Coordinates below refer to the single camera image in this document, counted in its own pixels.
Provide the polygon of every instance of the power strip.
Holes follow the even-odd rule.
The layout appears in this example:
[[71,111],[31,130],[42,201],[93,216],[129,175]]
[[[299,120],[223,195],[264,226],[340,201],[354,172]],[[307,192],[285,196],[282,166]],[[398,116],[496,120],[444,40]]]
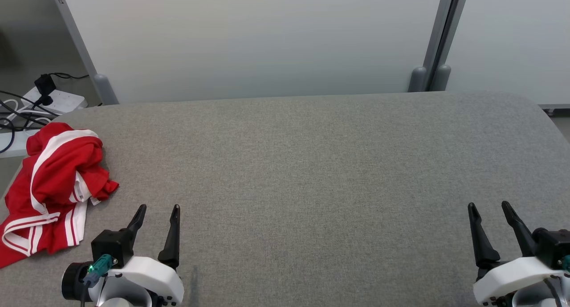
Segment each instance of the power strip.
[[[63,92],[61,90],[54,90],[49,94],[49,96],[51,96],[53,102],[49,104],[49,106],[41,106],[41,107],[50,110],[51,112],[56,114],[65,114],[68,112],[80,110],[87,107],[87,100],[85,100],[83,96]],[[39,91],[35,86],[32,90],[29,90],[29,92],[24,94],[24,98],[27,98],[28,100],[31,101],[37,101],[40,97],[41,94],[39,93]],[[22,99],[22,103],[24,104],[24,106],[27,106],[28,108],[31,108],[32,106],[32,103],[24,99]],[[28,138],[30,138],[29,135],[34,135],[37,131],[39,130],[16,132],[14,143],[12,143],[10,149],[0,153],[0,158],[27,155],[26,143]],[[12,139],[11,132],[5,132],[0,134],[0,149],[4,149],[4,147],[10,143],[11,139]]]

